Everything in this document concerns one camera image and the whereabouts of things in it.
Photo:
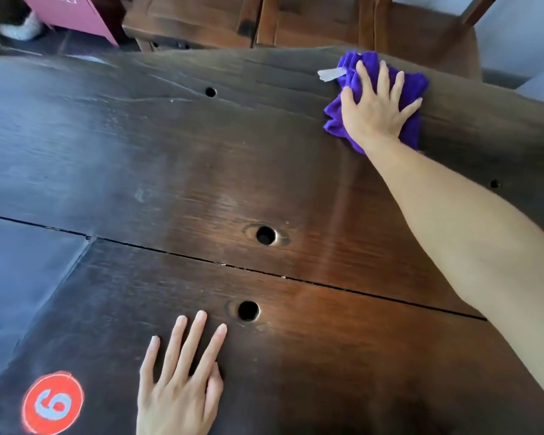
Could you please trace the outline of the purple cleaning cloth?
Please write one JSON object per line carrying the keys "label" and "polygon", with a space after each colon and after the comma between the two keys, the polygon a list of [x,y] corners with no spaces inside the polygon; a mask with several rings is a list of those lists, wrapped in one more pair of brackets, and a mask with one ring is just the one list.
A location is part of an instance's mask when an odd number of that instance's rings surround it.
{"label": "purple cleaning cloth", "polygon": [[[339,60],[336,68],[323,69],[318,71],[319,79],[324,82],[336,82],[339,87],[349,87],[353,93],[353,98],[356,104],[359,103],[362,93],[362,81],[357,74],[356,65],[361,61],[370,77],[373,90],[377,89],[377,80],[379,76],[380,59],[375,51],[347,51]],[[428,78],[421,72],[407,73],[404,76],[404,86],[400,93],[399,110],[407,108],[410,104],[419,98],[422,98],[429,86]],[[342,101],[341,94],[329,103],[324,109],[327,121],[324,125],[324,130],[335,137],[347,139],[352,148],[358,153],[364,153],[353,138],[346,131],[342,119]],[[421,130],[420,114],[416,111],[408,118],[400,130],[400,141],[414,149],[418,150],[419,133]]]}

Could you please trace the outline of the person's right hand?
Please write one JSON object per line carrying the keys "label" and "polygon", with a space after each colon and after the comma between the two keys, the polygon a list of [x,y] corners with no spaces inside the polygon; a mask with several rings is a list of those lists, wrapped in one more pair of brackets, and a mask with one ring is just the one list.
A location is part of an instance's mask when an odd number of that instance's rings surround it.
{"label": "person's right hand", "polygon": [[357,104],[359,124],[357,127],[345,127],[353,140],[365,153],[377,145],[378,139],[398,140],[400,130],[406,121],[400,119],[399,98],[404,86],[404,72],[399,72],[394,85],[390,87],[390,98],[379,98],[373,90],[370,77],[361,61],[356,65],[362,85],[362,97]]}

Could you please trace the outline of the round red sticker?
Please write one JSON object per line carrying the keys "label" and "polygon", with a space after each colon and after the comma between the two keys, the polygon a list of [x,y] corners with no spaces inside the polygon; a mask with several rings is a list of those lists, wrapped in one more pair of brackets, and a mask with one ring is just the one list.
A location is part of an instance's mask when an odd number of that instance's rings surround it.
{"label": "round red sticker", "polygon": [[59,435],[75,423],[84,403],[85,392],[72,373],[41,376],[22,399],[22,428],[30,435]]}

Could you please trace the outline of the white shoe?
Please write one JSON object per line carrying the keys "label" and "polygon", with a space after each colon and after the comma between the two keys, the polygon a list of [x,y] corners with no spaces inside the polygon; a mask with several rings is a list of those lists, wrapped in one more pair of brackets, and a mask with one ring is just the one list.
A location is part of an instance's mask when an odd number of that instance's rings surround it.
{"label": "white shoe", "polygon": [[45,24],[36,12],[30,10],[24,19],[17,24],[0,22],[0,35],[20,42],[29,42],[41,35]]}

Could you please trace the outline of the person's right forearm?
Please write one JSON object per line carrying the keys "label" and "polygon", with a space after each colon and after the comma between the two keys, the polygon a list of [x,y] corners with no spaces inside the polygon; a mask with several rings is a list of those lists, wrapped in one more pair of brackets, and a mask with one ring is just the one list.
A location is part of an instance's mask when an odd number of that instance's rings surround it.
{"label": "person's right forearm", "polygon": [[369,131],[355,140],[422,249],[544,390],[543,230],[506,200],[396,138]]}

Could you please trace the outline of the dark wooden chair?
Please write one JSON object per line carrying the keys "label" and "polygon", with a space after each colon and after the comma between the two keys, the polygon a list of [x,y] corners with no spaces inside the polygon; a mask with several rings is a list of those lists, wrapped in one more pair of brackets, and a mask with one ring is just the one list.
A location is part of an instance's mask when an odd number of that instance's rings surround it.
{"label": "dark wooden chair", "polygon": [[481,81],[474,26],[495,1],[454,15],[394,0],[263,0],[254,46],[352,45]]}
{"label": "dark wooden chair", "polygon": [[248,49],[263,0],[132,0],[126,35],[181,49]]}

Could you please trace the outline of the person's left hand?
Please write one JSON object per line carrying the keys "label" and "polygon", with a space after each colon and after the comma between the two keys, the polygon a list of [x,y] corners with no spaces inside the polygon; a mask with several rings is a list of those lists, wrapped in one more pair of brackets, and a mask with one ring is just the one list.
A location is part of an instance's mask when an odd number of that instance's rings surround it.
{"label": "person's left hand", "polygon": [[226,324],[216,329],[188,380],[181,380],[181,349],[188,319],[177,318],[172,330],[159,380],[138,386],[136,435],[208,435],[215,419],[204,419],[208,376],[227,334]]}

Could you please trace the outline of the pink cabinet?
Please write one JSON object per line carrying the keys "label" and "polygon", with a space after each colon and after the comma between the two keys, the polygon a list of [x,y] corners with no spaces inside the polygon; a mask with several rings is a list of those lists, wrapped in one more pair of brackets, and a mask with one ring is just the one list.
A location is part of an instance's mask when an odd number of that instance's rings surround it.
{"label": "pink cabinet", "polygon": [[23,0],[38,19],[61,27],[106,38],[119,47],[125,8],[121,0]]}

